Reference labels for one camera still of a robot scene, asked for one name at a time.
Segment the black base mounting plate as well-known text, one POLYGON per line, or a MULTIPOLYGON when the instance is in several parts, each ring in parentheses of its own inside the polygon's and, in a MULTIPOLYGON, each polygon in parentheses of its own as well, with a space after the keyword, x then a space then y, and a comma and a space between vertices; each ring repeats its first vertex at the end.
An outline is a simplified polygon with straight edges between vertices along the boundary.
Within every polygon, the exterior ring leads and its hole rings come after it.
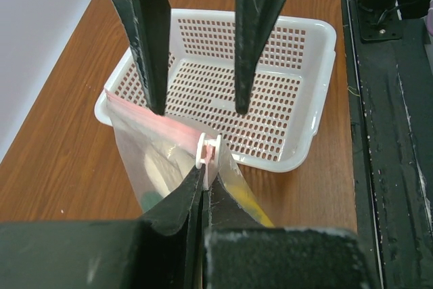
POLYGON ((432 287, 432 0, 341 0, 357 229, 378 288, 432 287))

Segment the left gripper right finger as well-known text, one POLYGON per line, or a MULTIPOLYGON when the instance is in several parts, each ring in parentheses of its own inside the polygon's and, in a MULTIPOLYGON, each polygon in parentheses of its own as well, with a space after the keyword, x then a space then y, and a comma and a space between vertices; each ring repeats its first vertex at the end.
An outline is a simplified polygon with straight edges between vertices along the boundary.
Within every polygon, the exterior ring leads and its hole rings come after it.
POLYGON ((363 246, 333 227, 265 227, 220 179, 204 193, 203 288, 377 288, 363 246))

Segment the clear zip top bag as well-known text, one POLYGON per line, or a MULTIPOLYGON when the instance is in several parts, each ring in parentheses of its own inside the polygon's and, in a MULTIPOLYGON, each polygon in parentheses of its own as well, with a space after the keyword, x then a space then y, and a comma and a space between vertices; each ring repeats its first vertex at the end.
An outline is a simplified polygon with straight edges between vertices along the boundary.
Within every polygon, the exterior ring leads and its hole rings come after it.
POLYGON ((188 118, 156 115, 108 90, 104 94, 116 145, 143 212, 177 189, 192 168, 202 166, 205 189, 219 176, 247 213, 272 226, 219 132, 188 118))

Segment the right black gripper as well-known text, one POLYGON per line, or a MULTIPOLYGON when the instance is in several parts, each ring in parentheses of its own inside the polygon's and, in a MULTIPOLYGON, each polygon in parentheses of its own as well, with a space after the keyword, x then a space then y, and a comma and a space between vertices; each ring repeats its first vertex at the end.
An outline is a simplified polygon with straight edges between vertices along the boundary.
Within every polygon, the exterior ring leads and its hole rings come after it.
MULTIPOLYGON (((168 83, 168 0, 112 0, 126 31, 148 108, 164 115, 168 83)), ((247 114, 260 56, 286 0, 235 0, 235 109, 247 114)))

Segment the yellow fake banana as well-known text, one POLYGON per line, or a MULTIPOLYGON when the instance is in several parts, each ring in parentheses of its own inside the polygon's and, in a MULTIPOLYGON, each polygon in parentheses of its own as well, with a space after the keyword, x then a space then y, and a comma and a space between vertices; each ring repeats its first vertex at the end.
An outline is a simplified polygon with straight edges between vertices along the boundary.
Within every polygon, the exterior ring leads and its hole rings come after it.
POLYGON ((227 191, 237 203, 256 221, 265 227, 275 227, 273 222, 261 208, 255 195, 248 186, 230 184, 227 191))

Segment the green fake lettuce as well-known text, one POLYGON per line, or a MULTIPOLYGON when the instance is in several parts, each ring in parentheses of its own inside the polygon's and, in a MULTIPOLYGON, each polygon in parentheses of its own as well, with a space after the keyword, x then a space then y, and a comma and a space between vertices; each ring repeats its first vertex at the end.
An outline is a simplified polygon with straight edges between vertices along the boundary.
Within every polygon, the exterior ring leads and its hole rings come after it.
POLYGON ((163 196, 161 196, 156 191, 149 191, 143 193, 143 195, 140 197, 139 204, 144 213, 152 209, 157 203, 161 202, 164 199, 163 196))

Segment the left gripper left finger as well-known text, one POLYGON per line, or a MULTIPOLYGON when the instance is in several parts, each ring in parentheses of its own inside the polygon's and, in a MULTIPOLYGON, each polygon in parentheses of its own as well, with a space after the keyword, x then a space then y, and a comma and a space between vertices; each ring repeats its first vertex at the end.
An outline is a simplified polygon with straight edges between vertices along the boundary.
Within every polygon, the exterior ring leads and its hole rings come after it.
POLYGON ((198 288, 204 169, 137 219, 1 224, 2 288, 198 288))

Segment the white fake bread roll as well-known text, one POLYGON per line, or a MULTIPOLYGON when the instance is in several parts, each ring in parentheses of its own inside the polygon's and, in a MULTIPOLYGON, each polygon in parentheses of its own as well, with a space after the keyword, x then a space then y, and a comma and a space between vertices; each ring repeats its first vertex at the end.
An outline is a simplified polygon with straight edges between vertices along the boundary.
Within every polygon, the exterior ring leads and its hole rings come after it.
POLYGON ((153 147, 147 149, 143 163, 150 182, 164 198, 175 190, 183 180, 171 147, 162 148, 161 151, 153 147))

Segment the white perforated plastic basket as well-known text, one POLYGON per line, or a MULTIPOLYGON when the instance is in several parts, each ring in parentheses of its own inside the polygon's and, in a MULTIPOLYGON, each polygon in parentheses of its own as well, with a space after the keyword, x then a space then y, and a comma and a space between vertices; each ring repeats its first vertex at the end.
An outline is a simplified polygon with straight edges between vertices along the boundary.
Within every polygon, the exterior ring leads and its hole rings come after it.
POLYGON ((235 111, 233 12, 171 12, 166 113, 220 133, 236 162, 285 173, 317 134, 336 57, 322 20, 280 17, 260 56, 247 115, 235 111))

